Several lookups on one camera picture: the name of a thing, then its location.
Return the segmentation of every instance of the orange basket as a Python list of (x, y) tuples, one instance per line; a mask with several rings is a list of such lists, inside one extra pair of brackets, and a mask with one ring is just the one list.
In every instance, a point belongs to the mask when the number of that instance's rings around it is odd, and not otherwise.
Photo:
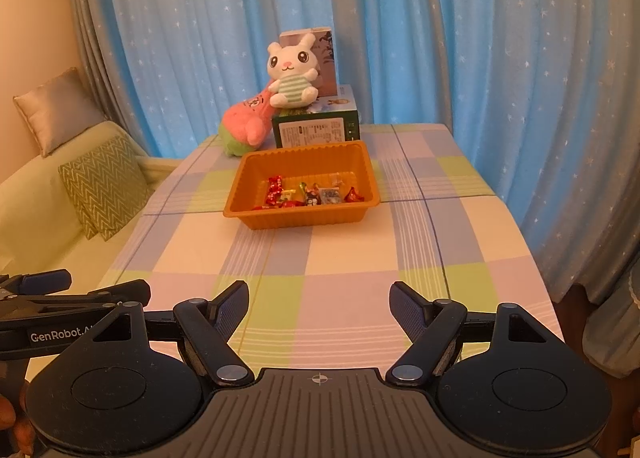
[[(337, 179), (342, 182), (339, 185), (342, 196), (355, 187), (364, 202), (253, 211), (254, 207), (264, 205), (269, 178), (273, 176), (282, 177), (284, 189), (296, 189), (298, 200), (303, 200), (300, 182), (333, 187)], [(223, 215), (240, 218), (250, 229), (277, 229), (359, 222), (369, 208), (379, 203), (380, 193), (367, 146), (360, 140), (352, 140), (244, 155)]]

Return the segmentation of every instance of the box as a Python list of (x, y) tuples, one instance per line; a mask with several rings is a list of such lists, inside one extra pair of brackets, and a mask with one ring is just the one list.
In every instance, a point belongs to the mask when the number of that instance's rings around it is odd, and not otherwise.
[(320, 97), (308, 108), (280, 110), (271, 119), (278, 148), (360, 139), (360, 120), (349, 85), (337, 95)]
[[(264, 204), (269, 178), (281, 176), (284, 189), (300, 182), (333, 187), (343, 196), (353, 186), (364, 202), (322, 204), (283, 209), (252, 210)], [(250, 229), (277, 229), (359, 222), (380, 203), (380, 192), (367, 146), (361, 140), (301, 148), (254, 151), (242, 157), (223, 215), (238, 218)]]
[(318, 96), (335, 95), (338, 92), (335, 79), (334, 40), (328, 26), (289, 30), (280, 34), (281, 46), (295, 46), (305, 34), (314, 34), (316, 42), (311, 51), (318, 58), (318, 78), (312, 85), (318, 88)]

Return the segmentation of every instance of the human hand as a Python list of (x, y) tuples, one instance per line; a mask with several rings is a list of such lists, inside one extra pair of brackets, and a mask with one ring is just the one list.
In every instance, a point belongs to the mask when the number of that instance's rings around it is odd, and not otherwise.
[(35, 431), (24, 412), (24, 395), (28, 386), (29, 383), (25, 380), (20, 390), (19, 409), (15, 409), (4, 396), (0, 395), (0, 430), (11, 430), (20, 451), (31, 456), (33, 454)]

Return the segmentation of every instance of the sofa armrest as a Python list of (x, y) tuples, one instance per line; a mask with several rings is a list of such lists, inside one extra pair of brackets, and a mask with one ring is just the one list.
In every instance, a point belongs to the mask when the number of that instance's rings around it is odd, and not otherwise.
[(182, 162), (179, 158), (158, 158), (154, 156), (137, 156), (136, 160), (146, 183), (152, 190), (156, 190)]

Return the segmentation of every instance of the rabbit's ear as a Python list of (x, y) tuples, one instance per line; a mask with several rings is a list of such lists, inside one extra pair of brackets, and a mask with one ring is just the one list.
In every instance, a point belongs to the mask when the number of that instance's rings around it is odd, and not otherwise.
[(313, 43), (316, 42), (316, 36), (309, 33), (309, 34), (305, 34), (302, 36), (302, 39), (300, 39), (300, 42), (298, 43), (298, 46), (301, 46), (303, 48), (305, 48), (306, 50), (311, 50), (311, 47), (313, 46)]
[(279, 43), (273, 42), (271, 43), (268, 47), (267, 47), (267, 52), (269, 52), (269, 54), (273, 55), (276, 52), (282, 50), (282, 47), (279, 45)]

